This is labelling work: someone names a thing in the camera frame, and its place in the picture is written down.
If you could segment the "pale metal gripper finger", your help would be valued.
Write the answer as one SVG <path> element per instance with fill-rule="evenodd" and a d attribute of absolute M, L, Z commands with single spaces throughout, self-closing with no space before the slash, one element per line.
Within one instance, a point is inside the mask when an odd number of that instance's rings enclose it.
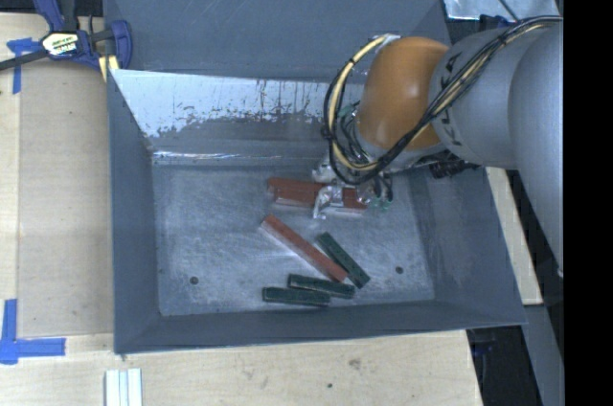
<path fill-rule="evenodd" d="M 338 212 L 344 208 L 342 189 L 333 185 L 326 185 L 317 192 L 312 217 L 325 219 L 329 214 Z"/>
<path fill-rule="evenodd" d="M 316 183 L 334 183 L 336 172 L 332 168 L 329 159 L 322 159 L 312 170 L 312 179 Z"/>

